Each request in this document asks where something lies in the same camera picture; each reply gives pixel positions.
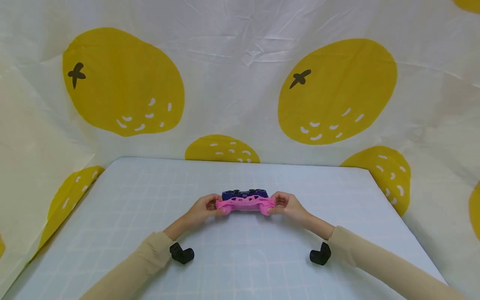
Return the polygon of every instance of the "dark blue game controller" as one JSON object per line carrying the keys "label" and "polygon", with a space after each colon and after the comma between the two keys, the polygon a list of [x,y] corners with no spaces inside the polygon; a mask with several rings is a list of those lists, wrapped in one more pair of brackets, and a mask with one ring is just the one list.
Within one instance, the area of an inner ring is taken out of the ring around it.
{"label": "dark blue game controller", "polygon": [[240,190],[233,190],[233,191],[225,191],[222,193],[222,200],[226,201],[233,197],[237,198],[247,198],[250,196],[259,195],[260,197],[268,198],[268,194],[266,190],[254,190],[250,189],[248,191],[240,191]]}

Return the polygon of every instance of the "beige sleeve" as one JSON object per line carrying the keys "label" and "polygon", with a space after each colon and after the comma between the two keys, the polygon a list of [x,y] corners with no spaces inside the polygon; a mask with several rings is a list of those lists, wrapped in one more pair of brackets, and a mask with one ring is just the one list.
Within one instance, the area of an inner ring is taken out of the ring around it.
{"label": "beige sleeve", "polygon": [[168,262],[173,243],[163,232],[150,234],[135,252],[103,276],[80,300],[131,299]]}
{"label": "beige sleeve", "polygon": [[448,285],[406,260],[343,227],[335,227],[327,243],[332,257],[338,257],[362,269],[406,299],[465,299]]}

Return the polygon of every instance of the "grid pattern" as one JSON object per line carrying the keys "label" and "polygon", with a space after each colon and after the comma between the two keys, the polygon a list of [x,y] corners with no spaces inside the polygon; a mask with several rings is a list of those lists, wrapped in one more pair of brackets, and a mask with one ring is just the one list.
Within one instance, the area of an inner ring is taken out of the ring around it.
{"label": "grid pattern", "polygon": [[[126,157],[100,176],[48,251],[5,299],[77,299],[152,231],[199,196],[251,188],[297,195],[311,213],[342,225],[444,282],[368,171]],[[140,299],[402,299],[369,274],[335,260],[309,261],[321,239],[283,216],[232,212],[179,241],[195,259],[170,263]]]}

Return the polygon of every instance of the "yellow lemon print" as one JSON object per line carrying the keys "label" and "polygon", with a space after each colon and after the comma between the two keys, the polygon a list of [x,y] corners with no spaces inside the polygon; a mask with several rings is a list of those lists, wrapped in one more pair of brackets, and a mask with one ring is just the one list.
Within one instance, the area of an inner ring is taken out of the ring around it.
{"label": "yellow lemon print", "polygon": [[174,63],[115,28],[77,36],[63,53],[63,79],[85,121],[121,136],[165,132],[182,117],[183,82]]}
{"label": "yellow lemon print", "polygon": [[278,122],[292,140],[332,144],[367,129],[392,96],[396,63],[365,38],[326,45],[303,58],[283,83]]}
{"label": "yellow lemon print", "polygon": [[480,13],[479,0],[453,0],[453,2],[464,11]]}
{"label": "yellow lemon print", "polygon": [[480,240],[480,181],[470,196],[468,210],[470,211],[470,222],[472,223],[473,231],[477,239]]}
{"label": "yellow lemon print", "polygon": [[5,252],[5,243],[1,239],[1,235],[0,235],[0,258],[3,255],[4,252]]}
{"label": "yellow lemon print", "polygon": [[257,153],[247,144],[232,137],[212,134],[191,143],[185,151],[187,160],[259,163]]}
{"label": "yellow lemon print", "polygon": [[89,167],[72,173],[65,179],[50,203],[47,224],[42,232],[39,250],[65,221],[78,201],[103,171],[104,169],[100,166]]}
{"label": "yellow lemon print", "polygon": [[402,216],[407,211],[410,204],[410,165],[398,151],[375,146],[352,155],[340,166],[370,171],[396,212]]}

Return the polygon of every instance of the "pink silicone case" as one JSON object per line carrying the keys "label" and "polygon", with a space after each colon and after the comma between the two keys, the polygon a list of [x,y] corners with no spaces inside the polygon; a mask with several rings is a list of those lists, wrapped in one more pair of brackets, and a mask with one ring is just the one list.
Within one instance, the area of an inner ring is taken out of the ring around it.
{"label": "pink silicone case", "polygon": [[215,203],[217,209],[225,209],[225,214],[228,215],[232,210],[243,211],[260,211],[262,215],[269,216],[267,209],[275,207],[275,200],[272,198],[264,198],[258,195],[247,198],[233,197],[225,201],[217,201]]}

